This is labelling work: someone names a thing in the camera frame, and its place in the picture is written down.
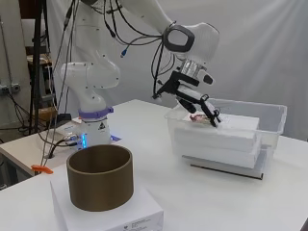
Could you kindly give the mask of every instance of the cable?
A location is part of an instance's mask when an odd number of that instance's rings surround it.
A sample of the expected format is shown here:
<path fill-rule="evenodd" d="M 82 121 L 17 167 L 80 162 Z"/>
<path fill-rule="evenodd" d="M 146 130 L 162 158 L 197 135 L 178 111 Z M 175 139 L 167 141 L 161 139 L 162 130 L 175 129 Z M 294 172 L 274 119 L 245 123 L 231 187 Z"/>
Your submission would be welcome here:
<path fill-rule="evenodd" d="M 75 1 L 73 0 L 71 6 L 74 6 L 74 11 L 75 11 L 75 13 L 77 14 L 77 12 L 78 12 L 78 7 L 79 7 L 79 1 L 77 1 L 77 4 L 75 4 Z M 72 22 L 72 26 L 71 26 L 71 31 L 70 31 L 70 38 L 72 38 L 72 34 L 73 34 L 73 32 L 74 32 L 75 21 L 76 21 L 76 16 L 73 18 L 73 22 Z M 63 83 L 62 83 L 62 87 L 61 87 L 61 93 L 60 93 L 60 98 L 59 98 L 59 103 L 58 103 L 58 106 L 57 106 L 57 110 L 60 109 L 61 102 L 62 102 L 62 98 L 63 98 L 64 84 L 65 84 L 65 79 L 66 79 L 66 74 L 67 74 L 68 54 L 69 54 L 69 50 L 70 50 L 70 45 L 72 45 L 72 44 L 71 44 L 71 41 L 72 41 L 72 39 L 69 40 L 68 46 L 67 46 L 67 50 L 66 50 L 64 79 L 63 79 Z M 53 131 L 53 136 L 52 136 L 52 141 L 51 141 L 51 143 L 53 143 L 53 142 L 54 142 L 54 139 L 55 139 L 57 119 L 58 119 L 58 117 L 56 116 L 55 119 L 54 119 L 54 121 L 55 121 L 55 122 L 54 122 L 54 129 L 53 129 L 54 131 Z M 48 126 L 48 130 L 47 130 L 47 133 L 46 133 L 46 140 L 47 140 L 47 138 L 48 138 L 50 129 L 51 129 L 51 123 L 49 123 L 49 126 Z M 42 156 L 41 156 L 40 165 L 42 165 L 42 163 L 43 163 L 43 158 L 44 158 L 44 153 L 45 153 L 45 147 L 46 147 L 46 141 L 44 142 L 44 146 L 43 146 L 43 150 L 42 150 Z M 52 145 L 51 145 L 50 148 L 49 148 L 48 155 L 50 154 L 51 150 L 52 150 Z"/>
<path fill-rule="evenodd" d="M 0 131 L 18 130 L 19 128 L 0 128 Z"/>
<path fill-rule="evenodd" d="M 156 51 L 154 53 L 154 57 L 153 57 L 152 63 L 151 63 L 151 74 L 152 74 L 152 77 L 153 77 L 154 80 L 155 80 L 154 69 L 153 69 L 154 68 L 154 62 L 156 60 L 157 53 L 158 53 L 160 47 L 162 46 L 162 44 L 163 44 L 163 42 L 161 41 L 161 43 L 157 46 Z"/>
<path fill-rule="evenodd" d="M 157 85 L 157 79 L 158 79 L 158 74 L 159 74 L 159 69 L 160 69 L 160 65 L 161 65 L 163 52 L 164 52 L 164 40 L 162 39 L 160 56 L 158 58 L 158 62 L 157 62 L 157 66 L 156 66 L 156 73 L 155 73 L 155 77 L 154 77 L 153 95 L 156 94 L 156 85 Z"/>
<path fill-rule="evenodd" d="M 66 111 L 67 111 L 68 94 L 69 94 L 69 87 L 67 87 L 66 96 L 65 96 L 65 110 L 64 110 L 65 114 L 66 114 Z"/>
<path fill-rule="evenodd" d="M 48 143 L 48 144 L 50 144 L 50 145 L 54 145 L 52 142 L 50 142 L 50 141 L 48 141 L 48 140 L 45 140 L 45 139 L 43 138 L 43 136 L 42 136 L 40 133 L 38 133 L 38 136 L 40 137 L 40 139 L 41 139 L 42 141 L 44 141 L 44 142 L 46 142 L 46 143 Z"/>
<path fill-rule="evenodd" d="M 172 54 L 169 52 L 169 60 L 168 60 L 167 64 L 165 64 L 163 67 L 160 68 L 160 73 L 161 73 L 165 68 L 167 68 L 167 66 L 169 66 L 169 64 L 171 63 L 171 60 L 172 60 Z"/>
<path fill-rule="evenodd" d="M 104 14 L 103 12 L 99 11 L 98 8 L 95 7 L 91 7 L 95 12 L 99 13 L 99 14 Z"/>
<path fill-rule="evenodd" d="M 163 74 L 166 74 L 167 72 L 169 72 L 170 70 L 172 70 L 172 69 L 174 68 L 174 65 L 175 65 L 175 58 L 174 58 L 174 55 L 173 55 L 172 57 L 173 57 L 173 63 L 172 63 L 172 65 L 171 65 L 171 67 L 168 68 L 167 70 L 165 70 L 164 72 L 160 72 L 158 76 L 161 76 L 161 75 L 163 75 Z"/>
<path fill-rule="evenodd" d="M 123 20 L 126 22 L 126 24 L 127 24 L 132 30 L 134 30 L 134 31 L 137 32 L 138 34 L 140 34 L 140 35 L 142 35 L 142 36 L 146 36 L 146 37 L 153 37 L 153 38 L 159 38 L 159 37 L 161 37 L 161 36 L 148 35 L 148 34 L 145 34 L 145 33 L 141 32 L 141 31 L 137 30 L 135 27 L 133 27 L 133 26 L 127 21 L 127 19 L 125 18 L 125 16 L 124 16 L 124 14 L 123 14 L 123 12 L 122 12 L 122 10 L 121 10 L 121 8 L 120 8 L 120 6 L 119 6 L 117 0 L 115 0 L 115 3 L 116 3 L 116 6 L 117 6 L 117 9 L 118 9 L 119 14 L 121 15 L 121 17 L 123 18 Z M 111 11 L 112 11 L 112 13 L 114 12 L 114 11 L 113 11 L 113 5 L 112 5 L 112 3 L 111 3 Z"/>
<path fill-rule="evenodd" d="M 110 0 L 110 6 L 111 6 L 111 14 L 112 14 L 112 20 L 113 20 L 113 25 L 114 25 L 115 31 L 113 31 L 111 29 L 111 27 L 109 26 L 109 24 L 107 23 L 107 20 L 106 20 L 106 1 L 107 0 L 104 0 L 104 13 L 103 13 L 104 14 L 104 21 L 105 21 L 105 25 L 106 25 L 107 29 L 110 31 L 113 38 L 118 38 L 122 43 L 130 46 L 130 45 L 147 45 L 147 44 L 150 44 L 152 42 L 155 42 L 156 40 L 159 40 L 159 38 L 162 37 L 162 36 L 150 36 L 150 35 L 144 34 L 144 35 L 142 35 L 142 37 L 135 38 L 131 42 L 125 41 L 124 39 L 121 38 L 121 36 L 118 34 L 118 31 L 117 31 L 116 19 L 115 19 L 115 13 L 114 13 L 114 9 L 113 9 L 112 0 Z M 149 42 L 146 42 L 146 43 L 134 43 L 138 39 L 146 39 L 146 38 L 156 38 L 156 39 L 149 41 Z M 122 55 L 123 55 L 123 53 L 126 54 L 126 51 L 127 51 L 127 48 L 122 52 Z"/>
<path fill-rule="evenodd" d="M 57 147 L 58 145 L 60 145 L 61 143 L 63 143 L 63 142 L 65 142 L 65 140 L 59 140 L 59 141 L 57 141 L 57 142 L 55 143 L 55 145 L 51 148 L 51 151 L 50 151 L 48 157 L 46 158 L 44 165 L 46 165 L 48 159 L 51 159 L 51 158 L 52 158 L 52 156 L 53 156 L 53 154 L 54 154 L 54 151 L 55 151 L 56 147 Z"/>

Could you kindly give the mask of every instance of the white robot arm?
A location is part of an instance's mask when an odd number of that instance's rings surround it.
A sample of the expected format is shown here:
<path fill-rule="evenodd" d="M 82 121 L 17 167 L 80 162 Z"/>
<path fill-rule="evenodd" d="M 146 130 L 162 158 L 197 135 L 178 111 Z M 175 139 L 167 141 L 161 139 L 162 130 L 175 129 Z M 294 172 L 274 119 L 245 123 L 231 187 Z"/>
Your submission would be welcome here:
<path fill-rule="evenodd" d="M 194 105 L 198 104 L 211 124 L 217 127 L 220 123 L 218 111 L 207 102 L 208 96 L 199 93 L 195 88 L 200 82 L 210 85 L 214 83 L 212 77 L 206 73 L 205 65 L 211 61 L 218 47 L 218 30 L 207 23 L 193 26 L 177 25 L 167 17 L 157 0 L 112 1 L 120 13 L 122 12 L 119 4 L 159 32 L 162 52 L 165 48 L 182 62 L 177 70 L 172 71 L 170 78 L 158 90 L 154 90 L 153 98 L 160 97 L 164 92 L 173 94 L 190 113 L 196 111 Z M 80 4 L 76 24 L 76 47 L 85 55 L 87 61 L 64 64 L 62 77 L 80 102 L 79 113 L 83 119 L 84 131 L 90 135 L 87 138 L 87 145 L 109 143 L 107 113 L 111 110 L 94 89 L 115 87 L 119 82 L 120 71 L 108 60 L 106 54 L 100 53 L 102 44 L 97 32 L 101 29 L 101 15 L 92 10 L 92 6 L 99 2 L 106 6 L 107 0 L 81 0 L 81 2 L 83 4 Z M 106 26 L 115 37 L 109 25 Z"/>

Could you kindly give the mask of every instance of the orange tool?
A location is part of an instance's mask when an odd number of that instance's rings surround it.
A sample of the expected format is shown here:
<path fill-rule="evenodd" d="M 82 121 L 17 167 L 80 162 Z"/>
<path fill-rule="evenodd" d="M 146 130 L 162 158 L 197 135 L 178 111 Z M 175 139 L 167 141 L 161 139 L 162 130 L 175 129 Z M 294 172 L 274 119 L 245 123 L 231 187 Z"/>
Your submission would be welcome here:
<path fill-rule="evenodd" d="M 47 173 L 47 174 L 52 174 L 52 173 L 54 173 L 54 171 L 53 171 L 52 169 L 50 169 L 49 167 L 36 166 L 36 165 L 32 165 L 32 166 L 31 166 L 31 170 L 32 170 L 32 171 L 45 172 L 45 173 Z"/>

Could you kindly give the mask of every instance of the white platform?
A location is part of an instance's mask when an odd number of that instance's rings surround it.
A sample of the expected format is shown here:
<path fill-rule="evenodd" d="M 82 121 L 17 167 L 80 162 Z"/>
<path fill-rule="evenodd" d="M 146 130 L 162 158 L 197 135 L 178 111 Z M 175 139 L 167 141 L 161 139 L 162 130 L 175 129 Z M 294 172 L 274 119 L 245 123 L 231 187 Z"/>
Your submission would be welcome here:
<path fill-rule="evenodd" d="M 87 212 L 75 207 L 69 196 L 66 165 L 51 177 L 54 211 L 61 231 L 162 231 L 164 212 L 140 184 L 124 205 L 106 212 Z"/>

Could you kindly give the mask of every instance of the white box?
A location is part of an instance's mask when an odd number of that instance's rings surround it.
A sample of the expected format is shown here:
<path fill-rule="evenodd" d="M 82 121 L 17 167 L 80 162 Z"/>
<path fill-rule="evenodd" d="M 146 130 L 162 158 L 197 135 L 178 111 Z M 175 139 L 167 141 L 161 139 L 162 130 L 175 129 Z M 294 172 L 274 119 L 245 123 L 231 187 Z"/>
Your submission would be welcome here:
<path fill-rule="evenodd" d="M 182 144 L 202 144 L 210 147 L 233 149 L 251 152 L 256 142 L 256 130 L 259 126 L 258 117 L 241 115 L 220 115 L 218 128 L 212 125 L 191 122 L 190 114 L 183 120 L 188 121 L 185 127 L 176 128 L 174 140 Z"/>
<path fill-rule="evenodd" d="M 193 148 L 187 143 L 177 143 L 174 148 L 175 153 L 180 156 L 195 157 L 201 160 L 219 162 L 237 167 L 254 168 L 260 153 L 261 139 L 260 137 L 257 138 L 250 152 L 205 146 L 201 143 L 195 144 Z"/>
<path fill-rule="evenodd" d="M 145 188 L 135 184 L 132 198 L 106 212 L 87 212 L 75 207 L 68 190 L 66 166 L 51 176 L 54 211 L 61 231 L 162 231 L 164 212 Z"/>

